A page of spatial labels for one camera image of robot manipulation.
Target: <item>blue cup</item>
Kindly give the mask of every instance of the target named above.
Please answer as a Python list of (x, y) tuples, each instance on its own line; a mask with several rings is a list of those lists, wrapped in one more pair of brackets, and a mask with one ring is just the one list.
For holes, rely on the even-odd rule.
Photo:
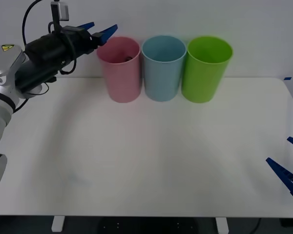
[(146, 95), (154, 101), (173, 99), (180, 83), (186, 45), (172, 36), (155, 36), (142, 45)]

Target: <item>yellow warning sticker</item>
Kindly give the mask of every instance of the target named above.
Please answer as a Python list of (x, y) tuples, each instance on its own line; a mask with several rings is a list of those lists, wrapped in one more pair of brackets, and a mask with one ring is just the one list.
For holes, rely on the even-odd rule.
[(1, 48), (3, 51), (7, 51), (9, 49), (11, 49), (14, 45), (2, 45)]

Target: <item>cable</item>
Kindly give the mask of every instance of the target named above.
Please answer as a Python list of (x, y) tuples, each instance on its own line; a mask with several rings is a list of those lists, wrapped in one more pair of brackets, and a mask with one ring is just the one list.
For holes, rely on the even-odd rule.
[[(26, 38), (25, 38), (25, 25), (26, 25), (27, 16), (28, 16), (31, 8), (33, 8), (40, 1), (42, 1), (42, 0), (35, 0), (33, 3), (31, 3), (29, 5), (29, 7), (27, 8), (27, 10), (25, 12), (25, 15), (24, 15), (24, 18), (23, 18), (23, 22), (21, 24), (21, 35), (23, 37), (24, 45), (27, 44), (26, 43)], [(19, 111), (27, 102), (28, 102), (28, 99), (25, 99), (25, 101), (18, 108), (15, 109), (14, 113), (16, 113), (17, 111)]]
[[(50, 22), (48, 24), (48, 33), (51, 33), (51, 26), (54, 25), (54, 22)], [(73, 45), (73, 42), (71, 41), (71, 39), (69, 38), (68, 34), (66, 33), (65, 29), (62, 28), (62, 26), (60, 26), (58, 24), (59, 28), (61, 29), (61, 32), (63, 33), (63, 35), (66, 37), (69, 47), (70, 47), (70, 52), (72, 54), (72, 60), (74, 60), (74, 65), (72, 70), (70, 70), (69, 72), (63, 71), (62, 69), (60, 70), (60, 74), (61, 75), (68, 75), (71, 74), (75, 71), (76, 69), (76, 65), (77, 65), (77, 58), (76, 58), (76, 51), (75, 51), (75, 47)]]
[(26, 38), (25, 38), (25, 24), (26, 24), (26, 19), (27, 19), (27, 16), (31, 10), (31, 8), (33, 8), (38, 2), (40, 2), (42, 0), (35, 0), (32, 4), (29, 5), (29, 7), (27, 8), (26, 12), (25, 12), (25, 15), (24, 15), (24, 18), (23, 18), (23, 23), (21, 25), (21, 35), (23, 37), (23, 42), (24, 42), (24, 45), (26, 45)]
[(48, 33), (51, 33), (51, 26), (53, 25), (53, 22), (50, 22), (49, 24), (48, 24)]
[(47, 89), (44, 93), (42, 93), (42, 94), (26, 93), (26, 94), (35, 95), (35, 96), (39, 96), (39, 95), (44, 95), (44, 94), (46, 94), (46, 93), (49, 91), (50, 87), (49, 87), (49, 85), (48, 85), (46, 82), (44, 82), (44, 84), (48, 87), (48, 89)]
[(68, 34), (66, 33), (65, 29), (63, 29), (61, 26), (60, 26), (60, 28), (61, 28), (61, 32), (64, 34), (64, 36), (66, 37), (66, 39), (68, 41), (68, 44), (69, 44), (69, 47), (70, 47), (70, 50), (72, 53), (72, 59), (74, 60), (74, 65), (73, 65), (72, 70), (70, 70), (69, 72), (63, 71), (62, 69), (60, 70), (61, 75), (68, 75), (68, 74), (73, 73), (76, 69), (76, 65), (77, 65), (76, 51), (75, 51), (75, 47), (74, 47), (71, 39), (69, 38)]
[(25, 101), (23, 101), (23, 103), (18, 108), (16, 108), (13, 113), (16, 113), (17, 111), (19, 111), (27, 102), (28, 102), (28, 98), (25, 99)]
[(257, 224), (255, 226), (255, 228), (250, 232), (250, 234), (254, 234), (257, 229), (259, 228), (259, 225), (260, 225), (260, 222), (262, 221), (262, 218), (259, 218), (258, 221), (257, 221)]

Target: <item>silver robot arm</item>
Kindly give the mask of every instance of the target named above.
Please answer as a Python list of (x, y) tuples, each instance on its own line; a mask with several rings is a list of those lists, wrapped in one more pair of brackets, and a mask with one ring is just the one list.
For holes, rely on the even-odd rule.
[[(117, 30), (113, 25), (101, 32), (90, 34), (88, 29), (93, 22), (78, 27), (61, 27), (60, 21), (68, 20), (67, 4), (55, 0), (51, 2), (53, 21), (48, 25), (49, 33), (28, 44), (25, 42), (24, 27), (29, 10), (41, 0), (35, 0), (27, 9), (22, 35), (25, 50), (18, 45), (0, 46), (0, 140), (4, 128), (9, 124), (12, 114), (18, 111), (29, 98), (39, 94), (42, 83), (56, 81), (55, 75), (71, 74), (76, 68), (77, 58), (92, 53), (103, 46)], [(62, 69), (74, 62), (71, 71)], [(25, 101), (18, 107), (20, 99)], [(0, 181), (7, 165), (7, 157), (0, 154)]]
[[(25, 58), (25, 54), (17, 45), (0, 46), (0, 140), (20, 100), (15, 88), (15, 73)], [(0, 181), (6, 164), (6, 156), (0, 154)]]

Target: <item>table surface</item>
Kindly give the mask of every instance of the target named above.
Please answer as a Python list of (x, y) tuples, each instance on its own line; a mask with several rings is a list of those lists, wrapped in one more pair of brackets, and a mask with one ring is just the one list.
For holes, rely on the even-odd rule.
[(195, 104), (113, 102), (99, 78), (60, 78), (14, 114), (0, 215), (293, 217), (265, 162), (293, 172), (293, 99), (281, 80), (225, 78)]

